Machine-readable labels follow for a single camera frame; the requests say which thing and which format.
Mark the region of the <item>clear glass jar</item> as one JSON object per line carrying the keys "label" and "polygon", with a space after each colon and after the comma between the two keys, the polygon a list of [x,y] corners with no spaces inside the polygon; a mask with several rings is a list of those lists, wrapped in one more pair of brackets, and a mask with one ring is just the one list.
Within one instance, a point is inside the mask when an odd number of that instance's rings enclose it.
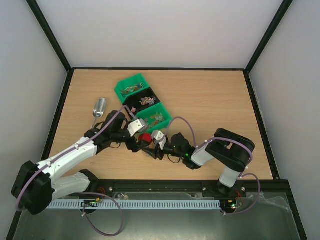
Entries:
{"label": "clear glass jar", "polygon": [[147,156],[147,157],[151,157],[151,158],[153,158],[154,157],[154,149],[152,149],[152,148],[143,148],[142,149],[142,151],[143,151],[143,153]]}

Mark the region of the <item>red jar lid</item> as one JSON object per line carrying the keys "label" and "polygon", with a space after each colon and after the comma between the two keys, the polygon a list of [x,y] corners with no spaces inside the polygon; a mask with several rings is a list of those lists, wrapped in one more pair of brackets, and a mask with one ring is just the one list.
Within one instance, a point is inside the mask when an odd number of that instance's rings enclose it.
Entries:
{"label": "red jar lid", "polygon": [[139,141],[144,141],[144,142],[147,142],[149,144],[153,141],[153,138],[149,133],[141,134],[138,139],[139,139]]}

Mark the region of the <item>green bin star candies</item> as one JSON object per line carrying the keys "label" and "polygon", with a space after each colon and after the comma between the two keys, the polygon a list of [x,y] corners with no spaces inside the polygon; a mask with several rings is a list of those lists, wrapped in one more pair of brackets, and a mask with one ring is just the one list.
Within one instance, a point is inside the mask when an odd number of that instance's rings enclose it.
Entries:
{"label": "green bin star candies", "polygon": [[172,120],[171,115],[162,103],[157,103],[136,115],[138,118],[143,119],[147,124],[145,133],[151,134],[155,130],[166,129]]}

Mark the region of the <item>metal candy scoop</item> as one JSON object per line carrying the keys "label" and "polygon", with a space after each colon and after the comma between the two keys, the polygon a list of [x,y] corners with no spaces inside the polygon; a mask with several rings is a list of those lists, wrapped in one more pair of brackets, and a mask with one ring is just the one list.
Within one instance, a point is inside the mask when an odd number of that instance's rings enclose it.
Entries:
{"label": "metal candy scoop", "polygon": [[94,117],[94,121],[91,125],[91,128],[93,129],[97,119],[101,118],[104,115],[105,109],[107,106],[107,99],[106,98],[99,98],[97,102],[95,103],[95,106],[93,108],[92,115]]}

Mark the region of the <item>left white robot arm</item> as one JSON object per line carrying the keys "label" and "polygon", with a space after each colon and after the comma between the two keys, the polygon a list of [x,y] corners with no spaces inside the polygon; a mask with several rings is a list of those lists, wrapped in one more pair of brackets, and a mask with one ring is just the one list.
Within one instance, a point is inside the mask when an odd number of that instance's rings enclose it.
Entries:
{"label": "left white robot arm", "polygon": [[53,200],[92,188],[94,175],[91,173],[82,171],[70,177],[65,177],[65,173],[110,148],[113,143],[125,143],[127,149],[134,153],[140,151],[149,145],[149,141],[138,140],[135,135],[146,128],[147,123],[143,119],[134,116],[127,120],[122,111],[114,110],[104,122],[96,124],[62,152],[38,163],[25,162],[11,190],[16,198],[16,210],[37,215]]}

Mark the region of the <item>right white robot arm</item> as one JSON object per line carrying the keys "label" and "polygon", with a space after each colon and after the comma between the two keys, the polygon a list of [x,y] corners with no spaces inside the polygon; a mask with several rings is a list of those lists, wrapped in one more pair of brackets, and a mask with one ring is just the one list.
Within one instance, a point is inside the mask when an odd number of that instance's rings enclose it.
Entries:
{"label": "right white robot arm", "polygon": [[236,192],[236,181],[253,160],[255,149],[253,141],[224,128],[218,128],[212,138],[196,147],[182,133],[173,135],[169,140],[156,130],[151,139],[155,147],[146,147],[142,151],[155,160],[162,160],[164,156],[175,157],[191,170],[200,169],[211,160],[222,163],[224,170],[213,191],[224,197]]}

